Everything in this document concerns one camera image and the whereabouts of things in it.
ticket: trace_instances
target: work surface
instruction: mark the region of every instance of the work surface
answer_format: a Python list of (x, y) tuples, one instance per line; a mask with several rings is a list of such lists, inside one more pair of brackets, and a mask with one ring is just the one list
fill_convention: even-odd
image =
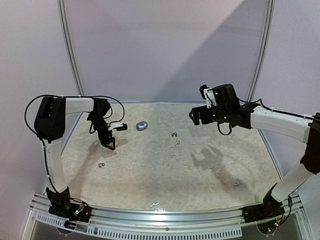
[[(84, 113), (62, 154), (71, 196), (96, 206), (160, 211), (261, 202), (279, 177), (260, 134), (235, 127), (223, 136), (216, 123), (194, 126), (188, 113), (200, 105), (125, 104), (128, 130), (113, 131), (115, 151), (101, 146), (96, 132), (89, 134)], [(122, 116), (118, 104), (112, 108), (107, 122)], [(141, 121), (148, 128), (137, 131)], [(227, 133), (228, 125), (221, 130)]]

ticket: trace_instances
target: black cable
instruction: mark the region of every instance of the black cable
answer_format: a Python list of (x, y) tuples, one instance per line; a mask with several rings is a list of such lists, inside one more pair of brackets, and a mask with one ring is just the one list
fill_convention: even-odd
[(117, 101), (121, 105), (122, 111), (123, 111), (121, 119), (118, 120), (118, 121), (112, 121), (112, 122), (110, 122), (110, 124), (121, 122), (125, 118), (125, 114), (126, 114), (125, 107), (119, 100), (117, 100), (117, 99), (115, 99), (115, 98), (113, 98), (111, 96), (106, 96), (106, 95), (87, 96), (87, 98), (109, 98), (109, 99), (113, 99), (113, 100)]
[(229, 123), (229, 132), (227, 134), (223, 133), (220, 129), (220, 124), (223, 124), (223, 122), (218, 122), (217, 125), (218, 125), (218, 131), (220, 134), (224, 135), (224, 136), (228, 136), (232, 133), (232, 127), (231, 127), (231, 124)]
[(61, 195), (61, 196), (64, 197), (64, 198), (66, 198), (66, 199), (70, 199), (70, 200), (72, 200), (72, 201), (78, 202), (78, 203), (84, 203), (85, 205), (87, 205), (87, 206), (89, 207), (88, 203), (86, 203), (85, 201), (83, 201), (83, 200), (81, 200), (81, 199), (79, 199), (79, 198), (75, 198), (75, 197), (71, 197), (71, 196), (66, 196), (66, 195)]
[(111, 118), (112, 114), (114, 113), (113, 110), (112, 110), (112, 107), (110, 107), (111, 109), (111, 114), (109, 116), (106, 116), (106, 117), (103, 117), (103, 119), (108, 119), (108, 118)]
[[(53, 95), (53, 94), (42, 94), (42, 95), (39, 95), (39, 96), (36, 96), (35, 98), (33, 98), (33, 99), (28, 103), (28, 105), (26, 106), (26, 108), (25, 108), (25, 110), (24, 110), (24, 122), (25, 122), (26, 126), (28, 127), (28, 129), (29, 129), (32, 133), (34, 133), (35, 135), (37, 135), (37, 132), (36, 132), (35, 130), (33, 130), (33, 129), (30, 127), (30, 125), (28, 124), (28, 121), (27, 121), (27, 111), (28, 111), (30, 105), (31, 105), (35, 100), (37, 100), (37, 99), (39, 99), (39, 98), (43, 98), (43, 97), (54, 97), (54, 98), (109, 98), (109, 99), (113, 99), (113, 100), (117, 101), (117, 102), (121, 105), (122, 110), (123, 110), (123, 114), (122, 114), (122, 118), (121, 118), (120, 120), (118, 120), (118, 121), (112, 121), (112, 122), (110, 122), (110, 124), (111, 124), (111, 123), (116, 123), (116, 122), (121, 122), (121, 121), (125, 118), (125, 107), (123, 106), (123, 104), (122, 104), (119, 100), (115, 99), (115, 98), (112, 97), (112, 96), (106, 96), (106, 95), (94, 95), (94, 96), (58, 96), (58, 95)], [(112, 109), (112, 107), (111, 107), (111, 115), (108, 116), (108, 117), (106, 117), (105, 119), (110, 118), (110, 117), (112, 116), (112, 114), (113, 114), (113, 109)]]
[(34, 99), (32, 99), (28, 105), (26, 106), (25, 110), (24, 110), (24, 122), (26, 124), (26, 126), (28, 127), (28, 129), (33, 132), (35, 135), (37, 135), (37, 132), (35, 130), (33, 130), (30, 125), (28, 124), (28, 121), (27, 121), (27, 111), (28, 111), (28, 108), (30, 107), (30, 105), (37, 99), (39, 98), (42, 98), (42, 97), (58, 97), (56, 95), (50, 95), (50, 94), (43, 94), (43, 95), (39, 95), (39, 96), (36, 96)]
[(209, 101), (211, 102), (212, 106), (214, 106), (214, 102), (211, 100), (211, 98), (208, 96), (208, 94), (206, 93), (206, 98), (209, 99)]
[(244, 100), (241, 100), (240, 98), (238, 98), (238, 100), (240, 100), (241, 102), (246, 103), (246, 104), (256, 104), (257, 102), (262, 101), (261, 98), (256, 101), (244, 101)]
[(54, 186), (54, 184), (53, 184), (53, 182), (51, 180), (51, 175), (49, 174), (49, 168), (48, 168), (48, 163), (47, 163), (47, 154), (46, 154), (46, 144), (45, 144), (43, 139), (41, 139), (41, 138), (39, 138), (39, 139), (40, 139), (40, 141), (42, 142), (42, 145), (43, 145), (43, 156), (44, 156), (44, 165), (45, 165), (46, 175), (47, 175), (47, 177), (49, 179), (49, 182), (50, 182), (53, 190), (56, 193), (58, 193), (57, 189), (55, 188), (55, 186)]
[(284, 223), (285, 223), (285, 221), (287, 221), (287, 219), (290, 217), (291, 210), (292, 210), (292, 206), (290, 207), (290, 210), (289, 210), (288, 216), (286, 216), (285, 220), (283, 220), (283, 221), (279, 224), (279, 226), (281, 226), (282, 224), (284, 224)]
[(275, 113), (278, 113), (278, 114), (286, 114), (286, 115), (290, 115), (290, 116), (294, 116), (294, 117), (298, 117), (298, 118), (302, 118), (302, 119), (305, 118), (305, 119), (313, 120), (313, 121), (316, 121), (316, 122), (320, 123), (320, 121), (318, 121), (314, 117), (303, 116), (303, 115), (300, 115), (300, 114), (297, 114), (297, 113), (288, 112), (288, 111), (281, 111), (281, 110), (271, 109), (270, 107), (267, 107), (267, 106), (264, 105), (264, 103), (262, 102), (262, 98), (260, 98), (260, 99), (258, 99), (256, 101), (244, 101), (244, 100), (241, 100), (240, 98), (238, 98), (238, 100), (240, 100), (241, 102), (247, 103), (247, 104), (256, 104), (256, 103), (260, 102), (261, 106), (264, 109), (267, 109), (269, 111), (272, 111), (272, 112), (275, 112)]

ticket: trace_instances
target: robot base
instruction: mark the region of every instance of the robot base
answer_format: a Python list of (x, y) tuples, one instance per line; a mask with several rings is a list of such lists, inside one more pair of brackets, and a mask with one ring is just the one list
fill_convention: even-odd
[(244, 217), (245, 223), (274, 218), (285, 213), (282, 202), (276, 201), (271, 196), (271, 192), (276, 185), (277, 184), (275, 184), (265, 195), (263, 203), (254, 206), (246, 206), (242, 209), (242, 216)]
[(83, 210), (79, 212), (77, 215), (72, 214), (77, 211), (79, 206), (80, 206), (79, 204), (71, 203), (69, 211), (66, 213), (63, 213), (59, 209), (56, 209), (55, 207), (51, 206), (49, 208), (49, 213), (52, 215), (56, 215), (58, 217), (67, 218), (69, 219), (70, 222), (80, 221), (80, 222), (88, 223), (90, 220), (92, 208), (90, 206), (84, 206)]

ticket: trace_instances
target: vertical metal pole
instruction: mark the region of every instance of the vertical metal pole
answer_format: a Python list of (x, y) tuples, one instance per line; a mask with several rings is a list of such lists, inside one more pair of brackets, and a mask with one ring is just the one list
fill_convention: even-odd
[(261, 45), (260, 45), (260, 53), (258, 57), (258, 62), (255, 68), (254, 76), (252, 79), (251, 87), (249, 89), (248, 95), (246, 100), (248, 102), (253, 100), (260, 72), (262, 69), (262, 64), (264, 61), (264, 57), (266, 54), (266, 49), (267, 49), (267, 43), (268, 43), (268, 38), (269, 38), (269, 33), (270, 33), (270, 28), (271, 28), (271, 22), (272, 22), (272, 15), (274, 12), (274, 6), (275, 6), (275, 0), (268, 0), (268, 6), (266, 10), (266, 15), (265, 15), (265, 21), (264, 21), (264, 28), (263, 28), (263, 34), (262, 34), (262, 40), (261, 40)]
[(64, 0), (57, 0), (57, 4), (58, 4), (58, 11), (59, 11), (59, 16), (60, 16), (60, 22), (61, 22), (61, 28), (62, 28), (62, 34), (63, 34), (63, 38), (64, 38), (64, 43), (65, 43), (65, 48), (66, 48), (66, 52), (68, 54), (68, 59), (69, 59), (74, 83), (75, 83), (75, 86), (76, 86), (78, 93), (80, 95), (84, 96), (85, 92), (84, 92), (84, 89), (83, 89), (83, 86), (81, 83), (81, 79), (80, 79), (80, 75), (79, 75), (79, 72), (77, 69), (75, 55), (74, 55), (74, 51), (72, 48), (70, 34), (69, 34), (65, 1)]

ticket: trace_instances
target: blue object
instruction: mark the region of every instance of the blue object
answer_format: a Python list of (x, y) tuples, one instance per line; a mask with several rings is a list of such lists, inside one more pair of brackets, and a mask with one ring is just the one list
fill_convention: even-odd
[(138, 131), (145, 130), (147, 127), (148, 127), (148, 123), (146, 121), (141, 121), (141, 122), (136, 124), (136, 129)]

